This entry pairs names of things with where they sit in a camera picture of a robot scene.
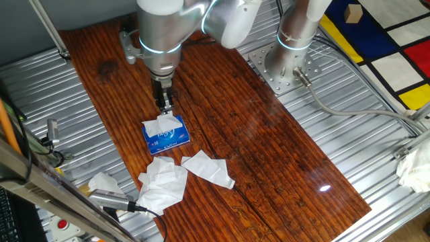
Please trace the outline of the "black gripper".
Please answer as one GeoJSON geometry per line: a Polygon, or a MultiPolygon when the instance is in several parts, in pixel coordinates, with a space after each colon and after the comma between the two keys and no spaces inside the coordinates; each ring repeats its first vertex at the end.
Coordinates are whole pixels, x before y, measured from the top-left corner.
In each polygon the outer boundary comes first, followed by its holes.
{"type": "Polygon", "coordinates": [[[175,107],[173,102],[173,74],[151,75],[153,96],[161,114],[172,112],[175,107]]]}

